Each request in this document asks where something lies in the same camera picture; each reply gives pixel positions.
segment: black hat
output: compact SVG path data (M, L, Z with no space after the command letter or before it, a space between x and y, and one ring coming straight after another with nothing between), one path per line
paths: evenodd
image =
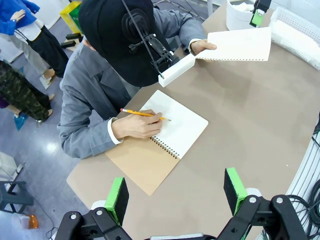
M137 22L139 29L155 34L170 50L166 38L156 26L151 0L125 0L125 3L133 14L142 12L141 21ZM123 27L126 25L125 15L128 19L122 0L83 0L79 23L89 43L124 80L137 87L152 85L158 81L159 73L152 67L145 46L140 46L136 53L130 52L129 45L140 42L141 38L138 33L136 38L128 36Z

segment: beige tabletop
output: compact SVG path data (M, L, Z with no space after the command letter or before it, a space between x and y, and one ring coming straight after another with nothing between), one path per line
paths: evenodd
M206 32L227 30L226 7L203 26ZM130 199L123 227L134 240L198 232L217 236L232 217L223 189L228 167L236 167L244 185L258 188L266 199L286 193L319 114L315 68L272 44L267 62L197 60L166 88L143 88L127 108L139 109L157 89L209 124L152 196L126 178ZM106 199L113 179L123 175L101 154L80 161L67 182L90 208Z

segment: hand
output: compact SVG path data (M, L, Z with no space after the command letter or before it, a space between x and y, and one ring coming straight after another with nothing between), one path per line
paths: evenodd
M24 16L26 15L26 11L21 9L20 11L16 11L12 17L10 18L10 20L16 20L17 22L19 22Z
M147 139L160 133L162 113L155 114L152 110L141 111L142 113L152 114L154 116L141 116L130 114L126 117L115 120L111 124L113 135L117 139L127 136L134 138Z
M194 41L193 43L191 43L190 48L192 49L194 54L197 55L206 49L215 50L217 49L217 46L212 43L209 43L207 39L202 39L202 40Z

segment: pencil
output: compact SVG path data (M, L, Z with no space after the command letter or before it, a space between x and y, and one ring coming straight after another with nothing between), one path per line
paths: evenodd
M144 113L144 112L139 112L139 111L133 111L133 110L124 109L124 108L121 108L120 111L121 111L121 112L129 113L129 114L137 114L137 115L141 115L141 116L145 116L145 117L152 117L152 116L153 116L152 114L148 114L148 113ZM167 119L167 118L165 118L165 117L160 117L160 119L161 119L161 120L171 121L170 119Z

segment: black plastic stool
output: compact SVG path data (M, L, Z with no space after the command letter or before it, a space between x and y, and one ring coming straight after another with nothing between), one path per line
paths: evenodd
M6 184L11 184L9 190L6 190ZM19 192L13 192L16 185L19 186ZM7 205L11 206L10 210L5 210ZM16 211L14 204L22 205L19 211ZM0 181L0 211L6 213L21 214L27 205L33 205L34 199L26 190L25 181Z

